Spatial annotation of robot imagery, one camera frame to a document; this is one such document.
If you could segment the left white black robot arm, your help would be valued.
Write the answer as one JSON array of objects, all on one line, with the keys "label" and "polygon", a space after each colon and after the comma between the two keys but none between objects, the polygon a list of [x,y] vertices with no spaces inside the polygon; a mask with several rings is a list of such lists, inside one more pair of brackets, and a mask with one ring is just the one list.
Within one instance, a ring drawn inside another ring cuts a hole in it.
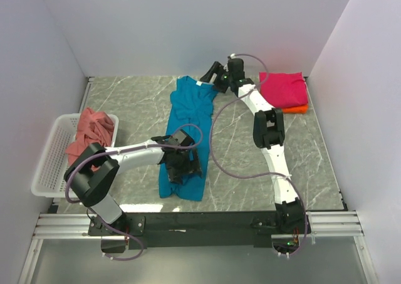
[{"label": "left white black robot arm", "polygon": [[196,146],[197,142],[182,129],[125,147],[92,143],[65,172],[66,190],[71,189],[87,209],[97,214],[108,233],[126,233],[127,215],[109,193],[116,176],[137,167],[161,165],[168,184],[183,185],[189,176],[202,175]]}]

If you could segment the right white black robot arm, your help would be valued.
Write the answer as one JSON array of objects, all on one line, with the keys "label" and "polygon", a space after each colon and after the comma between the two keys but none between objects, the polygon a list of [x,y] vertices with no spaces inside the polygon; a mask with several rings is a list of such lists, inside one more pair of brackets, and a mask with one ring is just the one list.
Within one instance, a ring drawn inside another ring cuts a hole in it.
[{"label": "right white black robot arm", "polygon": [[291,180],[284,154],[284,115],[281,109],[273,107],[259,92],[261,85],[246,77],[241,55],[230,55],[227,64],[215,61],[205,75],[204,83],[211,83],[221,93],[231,90],[236,101],[242,101],[251,111],[253,141],[266,159],[268,171],[262,176],[271,176],[274,188],[276,217],[273,227],[282,233],[299,234],[307,232],[308,217],[305,205]]}]

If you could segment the blue t shirt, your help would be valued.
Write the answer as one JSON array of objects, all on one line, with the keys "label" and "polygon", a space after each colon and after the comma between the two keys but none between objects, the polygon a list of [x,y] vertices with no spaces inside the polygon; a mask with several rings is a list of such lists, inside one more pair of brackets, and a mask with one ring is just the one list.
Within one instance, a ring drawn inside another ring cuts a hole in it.
[{"label": "blue t shirt", "polygon": [[182,184],[168,180],[167,169],[163,164],[159,172],[159,196],[167,198],[175,194],[181,199],[201,201],[206,185],[209,160],[209,133],[214,112],[213,101],[217,95],[212,85],[198,82],[190,76],[183,76],[176,81],[176,90],[170,94],[172,108],[166,134],[173,134],[179,127],[189,134],[197,146],[202,175],[189,175],[182,178]]}]

